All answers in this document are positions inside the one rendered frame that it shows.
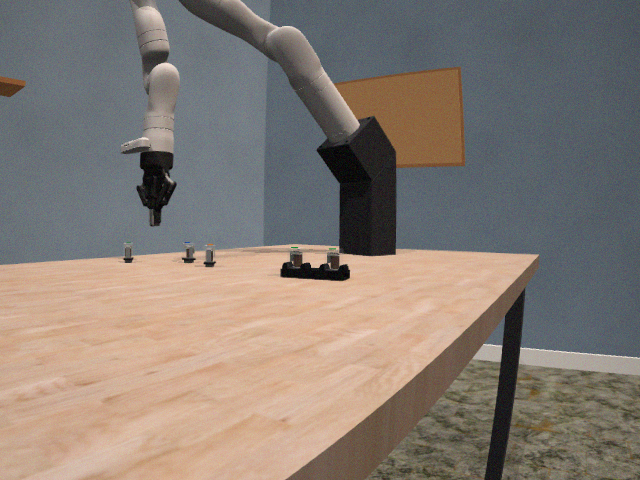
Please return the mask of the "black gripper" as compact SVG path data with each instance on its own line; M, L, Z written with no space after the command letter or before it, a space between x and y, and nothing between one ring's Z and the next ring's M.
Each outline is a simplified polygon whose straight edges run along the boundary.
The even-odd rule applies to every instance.
M143 206L149 209L149 225L160 226L161 209L164 205L168 205L177 185L175 181L170 179L169 173L169 170L173 168L173 153L143 152L140 154L140 168L145 170L143 183L141 186L137 186L137 192Z

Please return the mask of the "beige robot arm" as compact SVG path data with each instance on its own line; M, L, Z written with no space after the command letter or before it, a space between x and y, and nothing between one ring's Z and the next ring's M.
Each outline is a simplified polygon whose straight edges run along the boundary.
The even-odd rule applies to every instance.
M121 154L174 150L174 110L180 77L168 63L169 42L155 0L129 0L148 94L142 138L121 145ZM254 14L240 0L179 0L200 19L237 36L278 62L289 83L331 143L359 128L359 122L325 73L304 35L277 27ZM152 70L153 69L153 70ZM150 147L150 148L149 148Z

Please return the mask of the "black rack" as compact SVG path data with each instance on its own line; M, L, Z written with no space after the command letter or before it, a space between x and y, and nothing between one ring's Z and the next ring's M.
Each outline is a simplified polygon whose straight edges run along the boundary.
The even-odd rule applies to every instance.
M302 263L300 270L287 269L287 262L285 262L282 265L282 269L280 268L280 277L344 281L350 278L350 270L348 265L344 264L340 265L339 272L325 271L325 264L321 264L319 268L311 268L311 264L309 262Z

